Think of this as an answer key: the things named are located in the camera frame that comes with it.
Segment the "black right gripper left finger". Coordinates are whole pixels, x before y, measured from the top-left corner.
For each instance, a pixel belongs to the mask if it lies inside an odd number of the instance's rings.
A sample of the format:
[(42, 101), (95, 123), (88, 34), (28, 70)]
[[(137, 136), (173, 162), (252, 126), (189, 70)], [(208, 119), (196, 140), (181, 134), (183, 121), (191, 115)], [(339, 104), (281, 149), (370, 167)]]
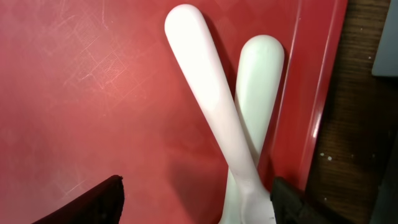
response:
[(123, 206), (123, 178), (112, 175), (34, 224), (118, 224)]

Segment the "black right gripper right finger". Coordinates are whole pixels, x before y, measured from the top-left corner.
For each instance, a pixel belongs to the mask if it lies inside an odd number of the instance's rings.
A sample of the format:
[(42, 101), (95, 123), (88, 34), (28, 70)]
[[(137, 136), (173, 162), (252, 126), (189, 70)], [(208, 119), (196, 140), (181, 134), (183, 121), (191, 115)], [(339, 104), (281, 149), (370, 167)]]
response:
[(308, 198), (283, 177), (274, 178), (271, 201), (277, 224), (336, 223), (321, 204)]

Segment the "white plastic spoon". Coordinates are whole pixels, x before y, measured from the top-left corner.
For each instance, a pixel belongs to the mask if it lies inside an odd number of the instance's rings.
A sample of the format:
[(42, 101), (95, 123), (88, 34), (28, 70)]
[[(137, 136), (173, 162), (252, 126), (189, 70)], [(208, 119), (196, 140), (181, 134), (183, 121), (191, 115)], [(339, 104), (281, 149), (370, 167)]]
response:
[[(267, 130), (271, 121), (284, 65), (281, 43), (269, 35), (249, 39), (239, 58), (234, 103), (254, 165), (258, 166)], [(249, 210), (241, 213), (241, 199), (228, 172), (223, 213), (219, 224), (275, 223), (270, 193), (249, 202)]]

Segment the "white plastic fork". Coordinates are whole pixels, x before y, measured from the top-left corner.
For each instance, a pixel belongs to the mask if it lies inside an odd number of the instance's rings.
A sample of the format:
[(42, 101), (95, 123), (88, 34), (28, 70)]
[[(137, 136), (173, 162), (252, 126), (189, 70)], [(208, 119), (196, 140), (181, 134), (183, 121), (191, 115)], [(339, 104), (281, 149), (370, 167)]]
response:
[(203, 14), (191, 4), (180, 4), (167, 14), (164, 31), (228, 165), (220, 223), (276, 223), (271, 195), (257, 171), (261, 151), (231, 94)]

